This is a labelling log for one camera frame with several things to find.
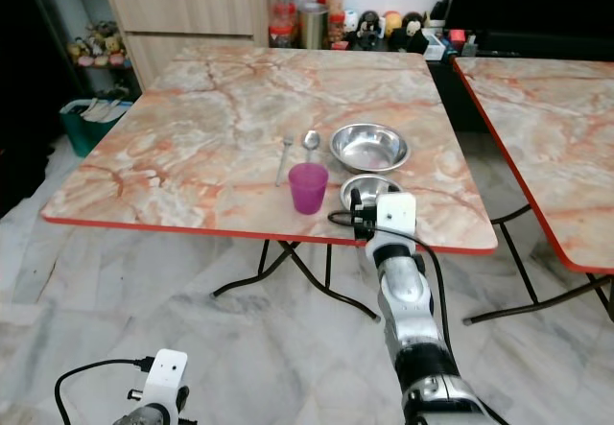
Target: white tiled floor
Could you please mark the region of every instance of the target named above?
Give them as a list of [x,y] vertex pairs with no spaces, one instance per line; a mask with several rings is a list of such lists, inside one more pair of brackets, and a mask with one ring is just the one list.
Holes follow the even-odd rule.
[[[488,136],[460,141],[491,217],[526,202]],[[254,274],[260,242],[42,221],[40,207],[78,164],[61,140],[36,194],[0,221],[2,425],[60,424],[53,386],[63,372],[161,347],[188,352],[185,415],[200,424],[402,422],[383,323],[320,294],[291,262],[211,299]],[[585,281],[553,265],[532,213],[508,226],[542,298]],[[298,251],[322,272],[325,247]],[[455,355],[484,401],[512,425],[609,423],[614,323],[595,294],[465,327],[463,317],[529,297],[501,237],[492,256],[440,259]],[[379,312],[375,273],[361,270],[354,248],[334,248],[332,284]],[[143,378],[112,366],[67,381],[73,423],[112,423],[134,407],[126,393]]]

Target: metal bowl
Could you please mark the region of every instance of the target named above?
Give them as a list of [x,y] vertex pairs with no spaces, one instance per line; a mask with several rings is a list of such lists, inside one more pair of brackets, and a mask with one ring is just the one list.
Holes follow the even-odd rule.
[[390,180],[384,176],[378,176],[375,174],[360,174],[349,178],[342,185],[340,192],[342,205],[345,209],[349,209],[352,204],[352,189],[358,188],[361,192],[361,200],[364,205],[375,205],[375,199],[382,193],[388,193],[389,187],[396,188],[396,191],[402,192],[403,188],[394,180]]
[[389,173],[410,157],[410,149],[394,129],[382,125],[344,126],[330,139],[330,150],[350,173]]

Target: green basket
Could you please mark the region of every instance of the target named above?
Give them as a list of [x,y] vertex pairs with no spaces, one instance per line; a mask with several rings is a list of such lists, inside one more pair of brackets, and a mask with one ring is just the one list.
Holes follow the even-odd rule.
[[[98,101],[99,103],[109,103],[109,101]],[[73,150],[77,156],[86,157],[98,143],[103,140],[106,133],[115,126],[122,116],[132,106],[132,102],[121,102],[118,107],[121,107],[124,111],[116,119],[106,123],[96,123],[87,121],[82,118],[79,113],[71,113],[70,110],[74,106],[89,106],[91,100],[83,99],[72,101],[64,106],[59,111],[59,117],[66,129],[68,139],[70,140]]]

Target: table leg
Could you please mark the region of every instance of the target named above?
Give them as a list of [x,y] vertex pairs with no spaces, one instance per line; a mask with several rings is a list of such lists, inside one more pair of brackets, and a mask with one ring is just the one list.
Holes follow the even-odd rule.
[[294,260],[298,269],[303,272],[303,274],[307,277],[309,282],[313,284],[316,287],[316,289],[328,295],[329,297],[333,297],[341,302],[347,303],[348,305],[352,305],[353,307],[358,308],[360,311],[362,311],[368,317],[370,317],[371,319],[374,319],[375,321],[380,320],[380,317],[378,315],[376,315],[371,310],[369,310],[361,302],[354,300],[353,298],[347,297],[345,295],[337,294],[336,292],[330,290],[329,288],[330,286],[330,262],[331,262],[330,255],[331,255],[331,250],[332,250],[331,245],[327,245],[327,251],[326,251],[326,281],[325,282],[327,283],[327,286],[322,286],[321,283],[316,279],[316,277],[310,272],[310,270],[307,268],[304,262],[300,259],[300,257],[298,257],[298,254],[295,252],[295,250],[292,248],[291,245],[289,245],[285,241],[279,241],[278,243],[281,247],[283,247],[285,252],[288,252],[290,254],[290,256],[292,257],[292,260]]
[[[294,241],[289,245],[289,248],[295,250],[295,248],[300,245],[300,242]],[[231,289],[238,288],[240,286],[247,286],[248,284],[257,283],[258,281],[262,281],[265,278],[271,276],[271,274],[277,270],[277,268],[288,258],[290,253],[282,252],[282,254],[275,259],[275,261],[264,270],[265,261],[267,260],[267,251],[269,250],[269,240],[265,241],[265,244],[262,247],[262,253],[260,254],[260,264],[258,265],[258,274],[252,278],[241,279],[239,281],[233,281],[232,283],[228,283],[222,286],[220,289],[211,293],[211,296],[218,297],[225,293],[226,291],[230,291]]]
[[516,219],[517,217],[523,215],[524,213],[530,210],[531,210],[531,207],[527,204],[526,206],[521,207],[520,209],[512,212],[511,214],[508,214],[504,217],[500,217],[498,219],[493,219],[490,222],[493,225],[498,225],[501,228],[504,238],[506,239],[506,243],[508,243],[509,251],[511,252],[511,255],[514,259],[516,267],[518,271],[520,272],[522,280],[525,283],[525,287],[527,288],[527,292],[529,293],[529,296],[531,297],[533,304],[523,305],[523,306],[515,307],[515,308],[509,308],[507,310],[500,310],[496,312],[484,313],[482,315],[477,315],[475,317],[465,318],[462,320],[462,322],[468,326],[476,322],[488,321],[489,319],[510,317],[512,315],[521,315],[523,313],[536,312],[538,310],[543,310],[545,308],[555,306],[559,303],[565,302],[579,295],[588,293],[589,291],[592,291],[592,290],[596,291],[597,295],[599,296],[600,300],[605,306],[605,309],[607,310],[608,315],[614,321],[614,304],[612,303],[612,295],[610,296],[610,299],[608,301],[605,298],[605,294],[603,293],[601,289],[601,287],[607,284],[608,281],[614,279],[610,276],[605,276],[602,278],[595,278],[595,276],[593,276],[591,273],[587,273],[586,275],[588,276],[588,280],[590,281],[590,283],[580,286],[578,288],[575,288],[565,294],[561,294],[556,297],[550,298],[548,300],[544,300],[543,302],[539,301],[539,299],[537,298],[537,294],[535,293],[535,290],[532,286],[531,280],[529,279],[529,276],[527,275],[527,271],[525,270],[522,260],[520,259],[518,251],[516,250],[516,246],[514,245],[511,239],[511,236],[509,235],[508,229],[505,226],[505,222]]

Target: purple cup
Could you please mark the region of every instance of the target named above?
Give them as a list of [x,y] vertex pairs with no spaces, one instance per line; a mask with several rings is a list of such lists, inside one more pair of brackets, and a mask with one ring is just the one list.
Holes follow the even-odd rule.
[[321,164],[297,164],[288,173],[295,209],[301,214],[315,214],[324,201],[328,171]]

